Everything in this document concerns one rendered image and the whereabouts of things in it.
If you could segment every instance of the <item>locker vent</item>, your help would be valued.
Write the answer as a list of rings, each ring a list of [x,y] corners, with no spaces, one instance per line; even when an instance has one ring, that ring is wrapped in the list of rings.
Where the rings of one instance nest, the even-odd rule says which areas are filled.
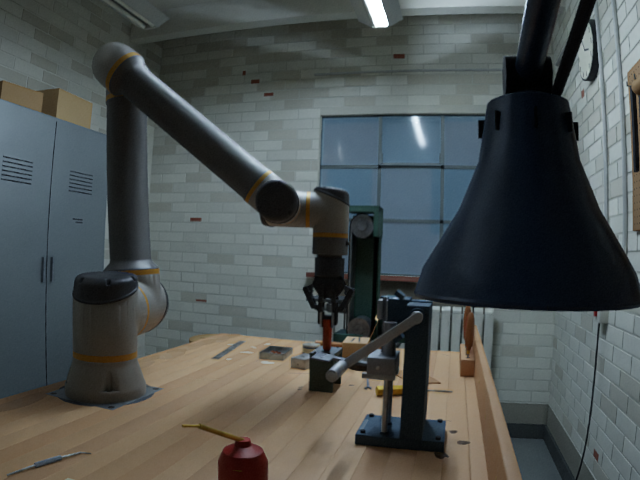
[[[31,185],[33,180],[33,162],[19,158],[2,156],[0,180]]]
[[[92,195],[93,175],[71,170],[69,172],[69,191],[72,193],[81,193],[82,195]]]

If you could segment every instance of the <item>locker door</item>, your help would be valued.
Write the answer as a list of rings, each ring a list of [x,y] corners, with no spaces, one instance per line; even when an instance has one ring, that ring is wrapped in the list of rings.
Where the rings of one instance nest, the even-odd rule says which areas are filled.
[[[0,398],[46,385],[55,118],[0,100]]]
[[[73,334],[73,281],[104,268],[106,137],[58,120],[47,278],[47,383],[67,378]]]

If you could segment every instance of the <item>ceiling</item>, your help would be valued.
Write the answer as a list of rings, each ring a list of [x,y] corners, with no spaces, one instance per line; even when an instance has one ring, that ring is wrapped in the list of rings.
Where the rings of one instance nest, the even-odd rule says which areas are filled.
[[[355,18],[348,0],[150,0],[169,21],[151,30],[134,27],[136,43],[294,23]],[[522,14],[525,0],[399,0],[414,15]]]

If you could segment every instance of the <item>radiator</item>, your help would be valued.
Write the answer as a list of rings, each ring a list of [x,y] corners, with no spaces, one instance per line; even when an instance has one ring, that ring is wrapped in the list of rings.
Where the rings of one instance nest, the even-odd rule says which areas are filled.
[[[460,351],[464,342],[462,336],[462,318],[464,308],[451,305],[434,305],[431,314],[431,350],[449,352]],[[482,344],[491,366],[493,352],[493,308],[474,308],[473,315],[478,327]]]

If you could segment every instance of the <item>wooden tabletop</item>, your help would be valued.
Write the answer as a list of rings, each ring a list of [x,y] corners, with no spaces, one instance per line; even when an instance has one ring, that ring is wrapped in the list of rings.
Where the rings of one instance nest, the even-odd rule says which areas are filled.
[[[212,359],[241,340],[245,343],[224,358]],[[147,384],[162,390],[117,410],[46,395],[61,384],[2,399],[0,476],[48,457],[87,451],[91,455],[12,478],[217,479],[218,456],[231,442],[181,427],[203,423],[260,445],[269,459],[270,480],[493,480],[503,477],[504,465],[511,472],[504,478],[521,478],[517,463],[513,467],[513,447],[504,438],[504,416],[496,413],[497,395],[483,400],[485,390],[495,392],[490,373],[480,379],[488,380],[488,389],[477,384],[482,375],[460,377],[457,352],[432,352],[431,357],[430,374],[441,383],[430,388],[451,391],[429,393],[427,418],[447,421],[448,457],[438,459],[430,452],[355,445],[365,415],[382,410],[382,399],[375,396],[381,382],[372,381],[374,388],[365,390],[361,374],[347,371],[336,393],[309,392],[309,372],[291,369],[290,358],[266,364],[258,358],[269,344],[293,347],[293,355],[302,352],[300,341],[222,334],[141,358]],[[394,397],[394,416],[400,416],[400,407],[401,397]],[[491,452],[485,452],[487,439]],[[492,467],[495,451],[499,468]]]

